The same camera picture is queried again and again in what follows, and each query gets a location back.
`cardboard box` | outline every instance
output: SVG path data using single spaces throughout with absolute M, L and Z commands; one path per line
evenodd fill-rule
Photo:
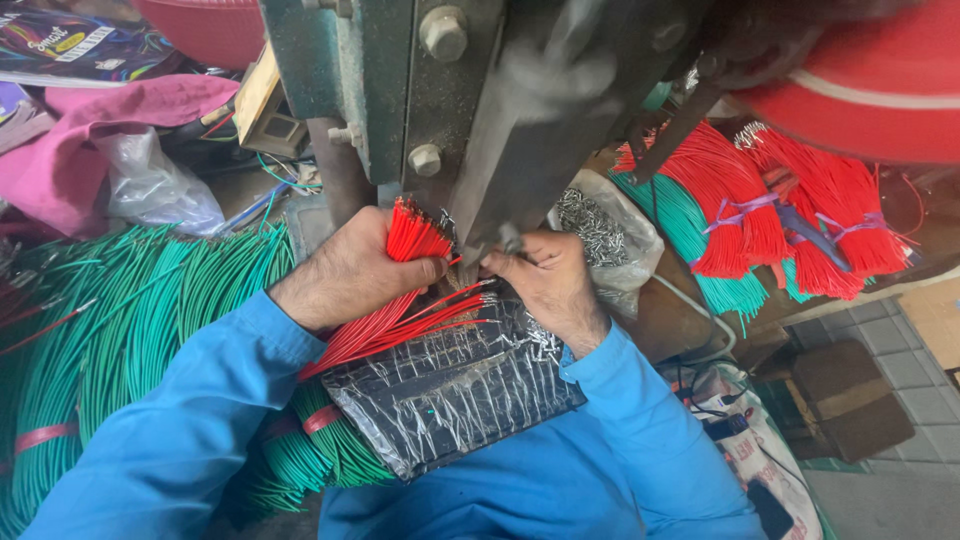
M 898 302 L 940 365 L 960 368 L 960 278 L 909 290 Z

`blue sleeve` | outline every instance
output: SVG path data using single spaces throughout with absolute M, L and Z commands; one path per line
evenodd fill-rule
M 713 441 L 623 329 L 614 323 L 578 361 L 566 349 L 561 366 L 587 395 L 649 538 L 766 538 Z
M 107 418 L 22 538 L 199 537 L 264 414 L 287 404 L 324 347 L 257 292 Z

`man's hand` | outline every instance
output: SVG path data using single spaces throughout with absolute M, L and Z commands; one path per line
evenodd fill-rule
M 593 296 L 583 242 L 572 233 L 529 233 L 522 238 L 529 261 L 494 251 L 480 264 L 510 282 L 537 322 L 583 358 L 610 331 L 610 317 Z
M 267 294 L 297 324 L 317 331 L 369 315 L 446 274 L 442 258 L 391 259 L 390 220 L 389 210 L 361 209 Z

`purple strap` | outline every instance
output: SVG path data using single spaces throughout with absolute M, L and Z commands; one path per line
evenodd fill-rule
M 776 193 L 767 193 L 765 195 L 760 195 L 755 198 L 753 201 L 747 201 L 746 203 L 731 203 L 734 208 L 740 210 L 740 213 L 747 213 L 749 211 L 754 211 L 763 207 L 771 207 L 774 205 L 778 195 Z
M 825 223 L 832 225 L 840 229 L 840 232 L 833 236 L 833 243 L 839 242 L 840 238 L 843 238 L 845 234 L 852 233 L 853 231 L 864 231 L 866 229 L 886 229 L 887 222 L 883 219 L 883 214 L 880 212 L 867 212 L 863 214 L 863 217 L 866 218 L 866 221 L 863 223 L 857 223 L 852 227 L 844 228 L 839 223 L 833 221 L 832 219 L 826 217 L 820 212 L 816 213 L 816 216 L 822 219 Z
M 720 209 L 717 210 L 717 216 L 713 219 L 713 223 L 711 223 L 709 227 L 704 229 L 704 231 L 701 234 L 709 234 L 711 231 L 713 231 L 717 227 L 720 227 L 721 225 L 737 225 L 741 221 L 743 221 L 742 213 L 738 213 L 737 215 L 732 215 L 730 217 L 725 217 L 723 219 L 720 219 L 720 215 L 723 213 L 723 209 L 726 207 L 727 207 L 727 198 L 724 197 L 724 200 L 721 201 L 720 203 Z

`man's left hand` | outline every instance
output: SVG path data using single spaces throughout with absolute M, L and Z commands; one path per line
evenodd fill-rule
M 387 255 L 392 213 L 366 207 L 267 294 L 309 331 L 335 327 L 424 289 L 446 274 L 442 258 L 396 262 Z

